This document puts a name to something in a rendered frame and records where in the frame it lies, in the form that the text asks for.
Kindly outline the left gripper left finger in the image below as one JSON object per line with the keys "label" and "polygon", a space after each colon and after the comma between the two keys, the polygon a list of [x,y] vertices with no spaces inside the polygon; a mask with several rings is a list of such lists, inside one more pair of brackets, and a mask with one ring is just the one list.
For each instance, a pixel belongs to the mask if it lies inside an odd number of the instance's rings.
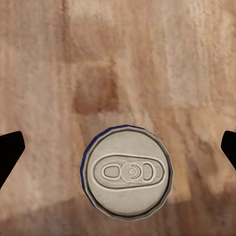
{"label": "left gripper left finger", "polygon": [[0,136],[0,189],[25,150],[21,131]]}

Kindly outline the can of soda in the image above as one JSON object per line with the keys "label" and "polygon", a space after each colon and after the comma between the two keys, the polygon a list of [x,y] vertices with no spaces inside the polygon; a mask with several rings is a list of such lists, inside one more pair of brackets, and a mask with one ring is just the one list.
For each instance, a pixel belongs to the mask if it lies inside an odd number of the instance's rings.
{"label": "can of soda", "polygon": [[112,219],[149,218],[173,189],[171,155],[142,127],[112,126],[95,136],[80,166],[82,188],[92,205]]}

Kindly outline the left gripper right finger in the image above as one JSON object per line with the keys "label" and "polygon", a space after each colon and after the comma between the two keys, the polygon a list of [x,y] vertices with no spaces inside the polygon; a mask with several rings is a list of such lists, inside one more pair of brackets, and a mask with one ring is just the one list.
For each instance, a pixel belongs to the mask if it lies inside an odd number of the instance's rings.
{"label": "left gripper right finger", "polygon": [[236,169],[236,133],[231,131],[225,131],[222,143],[221,143],[221,149],[228,157],[229,161],[232,163],[234,168]]}

